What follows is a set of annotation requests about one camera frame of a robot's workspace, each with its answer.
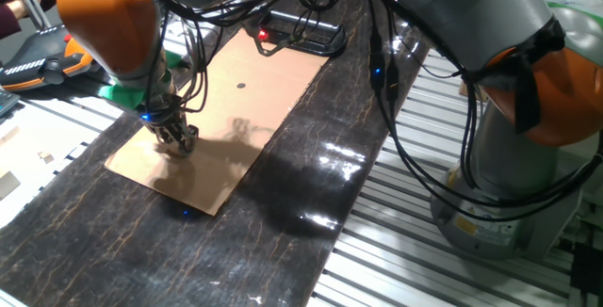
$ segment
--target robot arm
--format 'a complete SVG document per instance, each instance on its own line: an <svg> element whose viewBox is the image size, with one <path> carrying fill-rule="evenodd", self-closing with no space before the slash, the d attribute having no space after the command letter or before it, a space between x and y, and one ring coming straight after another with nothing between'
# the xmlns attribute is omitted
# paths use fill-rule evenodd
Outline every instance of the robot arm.
<svg viewBox="0 0 603 307"><path fill-rule="evenodd" d="M209 8L224 0L172 1ZM163 60L152 66L160 44L160 16L153 0L57 2L61 18L76 40L124 88L144 89L149 77L162 78ZM507 119L532 140L561 146L603 128L603 91L597 86L601 78L597 52L603 34L587 16L572 11L555 16L545 0L390 3L459 67L465 81L473 79L471 82L484 85ZM564 36L558 18L564 27L571 26L573 34ZM591 28L590 32L584 32L585 28ZM164 90L160 87L151 92Z"/></svg>
<svg viewBox="0 0 603 307"><path fill-rule="evenodd" d="M259 12L259 8L269 7L278 0L245 0L226 5L222 3L224 0L157 1L191 21L209 21L228 26L251 17L255 11ZM302 1L305 7L317 12L328 10L332 3L336 2L331 0L325 6L316 0ZM506 133L509 134L497 134L496 129L490 130L495 132L490 135L492 138L488 138L488 134L482 134L480 146L483 148L476 149L477 158L484 155L479 153L479 150L489 150L490 145L484 147L487 141L506 143L509 148L500 145L495 148L503 148L506 154L519 156L517 159L521 163L523 154L518 149L511 148L516 138L523 138L522 145L527 145L525 150L528 150L534 149L533 142L544 146L562 146L581 141L603 130L603 30L588 16L570 9L551 11L545 0L381 1L400 18L418 27L432 41L435 48L459 69L459 74L469 87L469 97L470 100L473 97L474 105L475 97L471 90L480 84L485 87L493 104L502 113L498 115L500 120L490 121L487 120L486 114L486 119L482 119L481 128L485 127L482 130L486 131L494 125L506 125ZM73 37L115 78L117 86L114 90L130 99L127 104L122 103L122 106L139 114L160 142L175 144L177 152L181 155L191 153L197 129L187 125L185 111L181 107L183 99L175 95L170 72L165 66L160 38L160 32L165 33L165 27L163 31L159 30L161 11L155 0L57 0L57 3L59 14ZM220 16L210 18L209 13L216 10ZM294 34L296 38L303 37L303 33ZM383 84L392 86L398 82L387 79L395 78L390 75L397 73L380 73L380 70L389 71L391 67L385 68L381 42L378 30L373 28L369 65L371 84L376 95L381 95ZM379 68L375 67L373 61L379 62ZM398 134L395 125L392 128L381 98L377 99L392 136L396 137ZM109 96L109 100L115 102L117 98ZM469 118L467 131L471 131L472 139L477 125L476 112L473 111ZM512 127L509 128L507 121L514 123L515 131ZM517 137L516 133L525 133L530 140L523 136ZM576 188L588 179L603 161L603 157L600 157L603 149L601 139L601 146L593 161L568 174L563 181L551 184L552 179L546 177L537 179L538 183L532 186L533 183L529 179L529 183L523 186L524 184L517 183L514 176L509 177L511 181L503 179L504 176L497 178L499 171L496 168L496 171L491 172L495 173L495 176L488 179L488 171L478 174L479 179L486 180L480 185L483 190L474 193L472 190L477 187L477 182L471 179L470 175L471 168L475 165L469 158L472 154L470 142L467 143L467 148L463 147L461 151L460 170L468 185L468 188L462 189L454 188L450 184L449 179L456 175L447 179L447 185L433 179L410 159L399 141L395 139L395 142L409 171L435 198L454 210L448 212L433 209L433 205L432 211L436 212L434 220L437 223L447 218L452 224L453 214L456 212L495 224L531 217L575 193ZM555 151L547 153L549 152L554 158ZM483 166L484 163L485 161L480 164L480 168L485 170L487 167ZM548 173L554 175L556 165L553 162L549 164L551 165L545 165L552 169ZM431 184L421 180L421 176L412 166L428 178L431 184L438 186L438 189L445 189L455 198L445 200L444 196L434 191ZM476 216L462 209L459 202L463 201L484 207L496 207L505 211L505 214L502 214L502 218ZM528 212L524 209L527 207L531 207ZM565 211L568 212L567 215L572 214L571 209ZM447 236L451 235L445 232L444 227L440 228ZM450 228L451 233L458 232L458 228ZM522 237L528 240L530 235L541 232L532 230L530 234ZM473 250L474 241L476 240L470 239L470 242L465 244L470 244L470 249ZM513 253L514 249L514 244L507 245L498 255L507 256ZM532 254L540 254L541 249L534 250ZM482 248L480 252L482 251L488 252L488 248Z"/></svg>

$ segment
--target green part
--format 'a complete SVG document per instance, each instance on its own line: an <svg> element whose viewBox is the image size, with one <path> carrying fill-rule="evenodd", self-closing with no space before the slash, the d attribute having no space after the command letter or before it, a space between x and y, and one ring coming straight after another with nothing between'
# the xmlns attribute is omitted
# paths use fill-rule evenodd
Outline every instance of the green part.
<svg viewBox="0 0 603 307"><path fill-rule="evenodd" d="M181 56L179 56L175 53L166 51L166 59L168 60L168 68L181 67L180 66L180 64L182 62Z"/></svg>
<svg viewBox="0 0 603 307"><path fill-rule="evenodd" d="M145 90L125 89L119 85L104 86L98 94L123 108L136 109L144 100Z"/></svg>
<svg viewBox="0 0 603 307"><path fill-rule="evenodd" d="M597 16L597 15L591 14L591 13L590 13L590 12L588 12L588 11L584 11L584 10L576 9L576 8L569 7L569 6L566 6L566 5L560 5L560 4L556 4L556 3L554 3L554 2L548 2L548 6L549 6L549 7L551 7L551 8L570 8L570 9L573 9L573 10L577 10L577 11L579 11L579 12L581 12L581 13L584 13L584 14L586 14L586 15L590 16L590 17L591 17L593 20L595 20L595 21L596 21L596 22L599 24L599 26L600 26L601 28L603 28L603 18L602 18L602 17L600 17L600 16Z"/></svg>

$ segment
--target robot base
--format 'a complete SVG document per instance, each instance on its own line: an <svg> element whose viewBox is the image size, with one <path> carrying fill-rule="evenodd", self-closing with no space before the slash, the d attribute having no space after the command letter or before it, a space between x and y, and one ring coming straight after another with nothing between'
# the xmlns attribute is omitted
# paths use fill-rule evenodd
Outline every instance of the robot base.
<svg viewBox="0 0 603 307"><path fill-rule="evenodd" d="M559 177L558 149L537 145L489 104L475 136L471 169L479 189L471 189L462 171L447 172L443 184L480 201L518 200L550 185ZM445 190L435 189L448 202L485 218L518 216L540 204L520 208L490 208L463 201ZM514 256L541 258L579 208L581 190L540 213L509 222L486 222L466 217L442 201L432 198L432 216L442 234L458 248L490 259Z"/></svg>
<svg viewBox="0 0 603 307"><path fill-rule="evenodd" d="M476 194L478 189L474 191L467 185L459 169L449 170L443 180L444 184L458 192L487 200L483 195ZM535 207L481 207L460 200L442 189L436 188L436 191L463 210L485 218L515 216ZM433 221L446 239L472 255L493 260L517 256L542 258L578 210L580 200L581 191L577 191L540 213L509 222L486 222L466 217L435 197L432 197L431 208Z"/></svg>

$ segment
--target orange and black object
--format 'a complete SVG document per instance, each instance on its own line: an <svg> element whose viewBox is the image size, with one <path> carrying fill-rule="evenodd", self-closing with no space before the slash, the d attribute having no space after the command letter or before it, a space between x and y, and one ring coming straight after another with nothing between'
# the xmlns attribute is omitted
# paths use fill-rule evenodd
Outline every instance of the orange and black object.
<svg viewBox="0 0 603 307"><path fill-rule="evenodd" d="M23 91L57 85L93 67L92 56L57 25L30 36L15 57L0 70L0 86Z"/></svg>

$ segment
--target black cable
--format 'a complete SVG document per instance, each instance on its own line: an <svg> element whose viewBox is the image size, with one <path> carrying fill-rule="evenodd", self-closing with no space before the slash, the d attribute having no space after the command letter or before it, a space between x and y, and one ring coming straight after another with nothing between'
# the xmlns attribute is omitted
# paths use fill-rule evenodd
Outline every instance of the black cable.
<svg viewBox="0 0 603 307"><path fill-rule="evenodd" d="M230 2L226 2L222 5L218 5L218 6L204 9L204 10L188 8L184 5L173 2L172 0L160 0L160 1L162 1L164 3L164 5L168 11L174 12L175 14L181 16L184 19L189 19L191 21L194 21L195 24L198 23L199 21L205 21L205 22L209 22L211 24L215 24L220 27L224 27L224 26L233 25L240 21L249 19L256 13L263 11L262 9L271 7L279 0L247 0L247 1L237 2L237 3L235 3L234 0L232 0ZM306 9L307 9L306 11L308 13L308 17L307 17L305 25L303 27L303 30L306 30L310 17L313 12L316 12L319 17L319 14L321 11L331 8L332 6L334 6L334 4L338 0L327 0L325 3L320 3L319 0L299 0L299 1L301 2L301 4L304 7L306 7ZM384 84L384 77L383 77L384 59L383 59L383 51L382 51L382 49L383 49L382 48L382 40L378 33L378 28L376 25L376 18L375 18L372 1L368 0L368 2L369 2L370 10L371 10L371 19L372 19L372 23L373 23L373 29L372 29L371 36L370 36L371 55L370 55L370 60L369 60L369 66L370 66L370 71L371 71L371 86L375 90L376 96L378 97L379 102L381 102L380 107L383 107L383 102L381 101L381 90L383 89L383 84ZM389 13L391 11L391 7L386 6L386 8L388 9L388 16L391 14L391 13ZM217 11L217 10L221 10L222 14L217 15L217 16L211 16L211 17L207 16L209 13ZM411 18L414 21L417 21L416 16L415 17L411 16ZM392 19L389 20L389 25L391 27L393 27L394 31L396 30L395 22ZM390 41L392 40L391 30L392 29L390 28ZM201 36L198 25L197 25L197 33L198 33L198 37L200 38L200 40L203 41L203 37ZM423 68L431 76L434 76L437 78L450 78L450 77L455 77L455 76L461 74L461 72L456 72L456 73L453 73L448 76L442 76L442 75L437 75L435 73L432 73L422 63L422 61L420 61L418 59L418 57L414 54L413 50L410 49L410 47L406 44L406 42L404 42L402 40L401 43L410 52L410 55L421 66L421 68ZM204 51L202 54L200 54L200 56L203 56L203 58L200 58L200 60L202 61L202 63L200 63L201 83L200 83L199 89L197 89L197 91L195 91L195 96L199 94L199 92L201 91L201 88L204 88L204 100L203 100L201 108L200 108L200 109L203 109L205 100L206 100L206 96L207 96L207 84L208 84L207 69L206 69L207 60L206 60L206 55L205 55ZM395 66L395 63L390 63L388 66L388 70L392 66ZM394 79L395 79L394 77L389 77L388 83L393 83ZM392 92L392 91L388 92L388 97L393 97L394 95L397 95L397 94L394 94L394 92ZM422 169L413 160L413 158L410 157L410 155L408 155L403 150L403 148L401 147L401 144L399 144L399 139L398 139L396 125L395 125L395 118L396 118L395 117L395 107L393 105L391 105L391 102L390 102L390 112L391 112L390 115L392 116L391 122L387 118L387 113L385 112L384 108L383 108L382 112L383 112L383 118L386 120L390 133L392 134L392 136L396 142L397 149L400 154L400 157L402 158L402 161L407 166L409 171L417 178L417 180L423 186L425 186L432 194L435 193L434 196L436 196L436 197L437 197L437 193L428 184L426 184L424 182L423 178L417 173L417 171L420 172L423 176L425 176L430 182L433 182L436 186L439 186L439 187L443 188L444 190L446 190L446 192L448 192L452 195L455 195L458 198L460 198L462 200L466 200L468 202L473 202L475 204L479 204L482 206L490 206L490 207L497 207L497 208L503 208L503 207L510 208L510 207L523 207L523 206L527 206L530 204L535 204L535 203L545 202L547 200L550 200L550 202L547 202L543 206L538 208L538 209L542 210L542 209L546 209L548 205L554 204L552 202L555 202L556 200L561 200L563 195L567 195L566 193L568 193L568 192L571 193L570 189L575 188L576 186L579 186L584 181L584 179L587 178L587 176L592 174L592 171L593 171L592 169L596 168L596 166L598 166L598 164L595 165L595 163L596 163L595 161L598 161L598 163L600 163L600 159L597 158L596 160L593 160L591 163L585 165L582 169L574 171L574 172L566 175L560 181L552 184L551 186L548 186L547 188L545 188L543 190L537 191L536 193L534 193L533 196L530 196L526 199L512 200L512 201L499 201L499 202L482 202L480 200L476 200L474 198L467 197L466 195L463 195L462 193L458 193L454 190L451 190L447 186L445 186L445 185L439 183L438 181L436 181L435 179L433 179L429 175L428 172L426 172L424 169ZM465 140L466 147L467 147L467 153L465 154L464 157L462 157L462 162L465 163L465 169L468 169L468 167L470 167L470 162L467 162L467 161L470 161L470 155L471 155L470 151L471 151L471 147L473 144L473 136L475 134L476 126L477 126L477 105L475 105L475 102L473 102L473 104L469 104L469 108L468 108L468 125L466 127L467 131L468 131L468 135ZM467 177L471 176L470 169L467 174L468 174ZM450 202L446 202L446 203L448 205L451 205L456 210L460 209L459 207L454 206ZM492 219L487 219L487 218L482 218L482 217L472 217L472 218L493 221ZM499 219L498 221L511 220L511 219L515 219L515 218L518 218L518 217L504 218L504 219Z"/></svg>
<svg viewBox="0 0 603 307"><path fill-rule="evenodd" d="M153 57L153 62L151 62L151 71L149 72L149 78L147 79L147 87L146 87L146 101L145 101L145 112L147 115L151 112L151 85L155 76L155 67L157 65L157 61L161 56L161 49L163 48L163 40L166 37L166 32L168 31L168 20L170 12L164 10L165 14L163 16L163 25L161 27L161 34L159 36L159 42L157 43L157 49L155 51L155 56Z"/></svg>
<svg viewBox="0 0 603 307"><path fill-rule="evenodd" d="M187 113L199 113L201 111L204 110L205 105L207 104L207 94L208 94L208 88L209 88L209 77L207 76L207 63L206 63L206 55L205 55L205 47L204 47L204 37L201 34L201 29L199 28L199 24L195 23L195 28L197 29L197 38L199 38L199 46L201 47L201 66L203 66L203 68L200 71L200 77L201 77L201 82L200 82L200 86L197 89L197 91L195 92L194 96L192 96L192 98L197 97L197 95L199 95L199 93L201 92L201 89L204 90L204 97L201 100L201 104L199 106L198 109L190 109L190 108L184 108L183 110L186 111Z"/></svg>
<svg viewBox="0 0 603 307"><path fill-rule="evenodd" d="M376 52L381 51L381 38L379 36L379 32L376 26L376 16L375 16L375 11L374 11L374 6L372 4L372 0L367 0L368 1L368 6L369 6L369 10L370 10L370 15L371 15L371 21L373 24L373 29L372 29L372 33L371 33L371 37L370 37L370 55L371 55L371 59L373 58L373 56L376 54ZM392 30L392 23L393 21L391 19L388 19L388 23L390 25L390 33ZM374 67L372 67L372 63L369 63L369 65L371 66L371 86L373 87L376 96L379 96L379 98L381 99L381 88L383 87L383 85L380 82L375 82L375 78L373 77L374 73ZM470 139L472 141L474 135L475 135L475 127L477 126L477 106L475 105L475 93L472 93L474 96L471 97L474 101L471 102L469 101L469 110L470 112L467 115L467 127L465 128L466 132L469 132L469 136ZM473 202L475 204L479 204L482 206L489 206L489 207L496 207L496 208L518 208L518 207L523 207L523 206L528 206L531 204L535 204L535 203L540 203L540 202L545 202L548 201L552 198L554 198L555 196L559 195L559 193L561 193L562 190L568 190L568 188L571 188L571 186L573 186L575 184L576 181L570 181L567 184L565 184L563 181L567 180L569 177L564 177L561 181L556 182L555 184L553 184L552 186L550 186L549 188L552 190L560 190L559 192L547 192L547 191L541 191L541 192L537 192L535 194L535 196L530 196L526 199L519 199L519 200L513 200L513 201L505 201L505 202L483 202L471 197L468 197L462 193L458 193L454 190L452 190L451 188L448 188L447 186L441 184L439 181L435 180L433 177L431 177L431 175L426 172L424 169L422 169L414 160L413 158L408 155L403 148L401 147L401 145L399 144L399 139L398 139L398 135L397 135L397 130L396 130L396 125L395 125L395 106L393 102L390 102L390 116L392 123L390 124L391 127L393 127L393 129L390 129L390 133L393 136L393 139L396 141L397 143L397 148L399 146L399 154L400 157L402 158L402 160L404 161L404 163L406 164L406 166L409 168L409 170L411 171L411 173L417 177L417 180L419 180L419 182L422 183L422 185L424 185L429 191L432 191L431 187L427 184L425 184L422 180L422 178L420 178L420 176L415 172L415 170L413 169L413 167L417 168L419 170L419 172L421 172L425 177L427 177L432 183L436 184L437 186L441 187L442 189L444 189L446 192L457 196L458 198L461 198L462 200L466 200L468 202ZM387 115L384 113L384 110L382 111L383 114L383 119L385 121L388 121Z"/></svg>
<svg viewBox="0 0 603 307"><path fill-rule="evenodd" d="M485 217L480 217L477 216L475 214L471 214L469 212L466 212L465 210L461 209L460 207L458 207L456 204L449 202L447 199L445 199L443 196L441 196L439 193L437 193L435 190L433 190L431 188L431 186L429 186L427 183L425 183L425 181L415 172L415 170L411 167L409 161L407 160L406 157L403 157L402 155L405 154L405 152L403 151L403 147L401 146L401 144L399 143L399 140L397 139L397 131L396 131L396 126L395 125L391 125L389 120L387 119L387 114L385 113L385 108L383 107L383 100L381 99L381 95L378 93L375 93L375 98L377 99L377 103L379 106L380 111L382 112L382 116L383 116L383 120L385 121L385 124L387 125L387 129L390 131L390 133L392 134L394 138L394 142L396 145L396 149L398 150L398 153L400 154L400 157L402 159L402 162L404 163L404 165L406 166L406 168L415 176L415 178L418 180L419 183L421 183L435 198L437 198L438 200L442 201L444 204L446 204L447 206L451 207L452 209L454 209L456 212L469 217L469 218L473 218L476 220L480 220L480 221L488 221L488 222L508 222L508 221L514 221L514 220L518 220L521 218L527 218L530 217L534 214L540 213L542 211L544 211L545 209L547 209L548 207L556 204L557 202L560 202L561 200L565 199L567 196L569 196L570 194L573 193L573 190L576 190L580 183L584 181L584 179L588 179L593 172L595 171L596 167L598 167L601 164L601 161L603 160L603 157L594 157L593 160L588 163L587 165L584 166L584 168L589 167L589 171L584 173L581 178L579 179L579 181L577 181L577 183L570 187L567 188L563 193L561 193L560 195L556 196L555 198L553 198L551 201L544 203L543 205L534 208L528 212L516 215L516 216L512 216L512 217L505 217L505 218L485 218Z"/></svg>

